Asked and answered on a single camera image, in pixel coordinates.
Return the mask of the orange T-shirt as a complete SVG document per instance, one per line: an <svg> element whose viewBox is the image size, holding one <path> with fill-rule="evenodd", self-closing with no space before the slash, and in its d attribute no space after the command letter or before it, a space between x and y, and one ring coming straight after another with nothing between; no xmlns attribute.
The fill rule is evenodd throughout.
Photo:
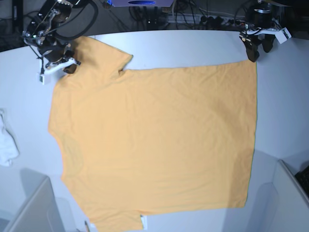
<svg viewBox="0 0 309 232"><path fill-rule="evenodd" d="M48 130L62 181L100 232L141 216L240 208L257 119L256 64L126 70L132 56L89 37L55 85Z"/></svg>

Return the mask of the blue grey device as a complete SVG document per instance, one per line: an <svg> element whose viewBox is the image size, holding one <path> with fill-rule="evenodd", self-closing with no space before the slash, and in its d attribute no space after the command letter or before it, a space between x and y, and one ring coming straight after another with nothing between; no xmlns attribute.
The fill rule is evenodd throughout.
<svg viewBox="0 0 309 232"><path fill-rule="evenodd" d="M156 7L170 7L174 0L112 0L114 7L129 7L129 6L156 6Z"/></svg>

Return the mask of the white cloth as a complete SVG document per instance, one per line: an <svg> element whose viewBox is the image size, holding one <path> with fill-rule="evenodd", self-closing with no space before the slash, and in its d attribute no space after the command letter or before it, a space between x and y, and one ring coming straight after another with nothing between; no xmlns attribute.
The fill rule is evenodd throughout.
<svg viewBox="0 0 309 232"><path fill-rule="evenodd" d="M0 165L10 167L13 160L19 156L19 150L14 137L6 127L5 112L0 110Z"/></svg>

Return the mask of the black keyboard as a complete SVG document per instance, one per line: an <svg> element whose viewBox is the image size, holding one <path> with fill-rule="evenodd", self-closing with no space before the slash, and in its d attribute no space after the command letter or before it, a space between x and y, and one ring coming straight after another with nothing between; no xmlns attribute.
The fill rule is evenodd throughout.
<svg viewBox="0 0 309 232"><path fill-rule="evenodd" d="M301 185L302 189L308 194L309 193L309 166L303 171L298 172L295 178Z"/></svg>

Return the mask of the grey box left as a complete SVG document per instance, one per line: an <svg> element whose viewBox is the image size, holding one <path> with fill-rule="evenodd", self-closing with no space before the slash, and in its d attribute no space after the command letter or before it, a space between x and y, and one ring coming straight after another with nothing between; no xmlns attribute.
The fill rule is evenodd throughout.
<svg viewBox="0 0 309 232"><path fill-rule="evenodd" d="M44 176L4 228L5 232L64 232L50 178Z"/></svg>

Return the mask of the grey box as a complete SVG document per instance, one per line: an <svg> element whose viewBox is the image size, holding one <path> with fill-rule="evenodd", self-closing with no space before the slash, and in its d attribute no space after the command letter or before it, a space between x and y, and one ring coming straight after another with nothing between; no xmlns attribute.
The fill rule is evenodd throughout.
<svg viewBox="0 0 309 232"><path fill-rule="evenodd" d="M263 185L263 191L256 206L258 232L309 230L309 198L282 160L277 162L272 181Z"/></svg>
<svg viewBox="0 0 309 232"><path fill-rule="evenodd" d="M4 228L5 232L64 232L50 178L44 176Z"/></svg>

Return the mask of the grey box right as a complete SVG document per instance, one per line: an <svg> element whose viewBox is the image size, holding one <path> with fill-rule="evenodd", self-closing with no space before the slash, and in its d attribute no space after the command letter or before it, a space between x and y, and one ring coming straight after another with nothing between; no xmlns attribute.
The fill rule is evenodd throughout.
<svg viewBox="0 0 309 232"><path fill-rule="evenodd" d="M309 230L309 198L282 160L277 162L272 181L263 185L263 191L256 206L258 232Z"/></svg>

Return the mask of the white paper label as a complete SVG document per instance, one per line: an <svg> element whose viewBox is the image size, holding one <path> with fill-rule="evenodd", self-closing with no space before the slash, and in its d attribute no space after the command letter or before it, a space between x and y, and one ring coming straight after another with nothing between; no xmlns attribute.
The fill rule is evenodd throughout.
<svg viewBox="0 0 309 232"><path fill-rule="evenodd" d="M147 216L141 215L141 222L142 222L142 226L143 226L143 230L148 230L148 221L147 221Z"/></svg>

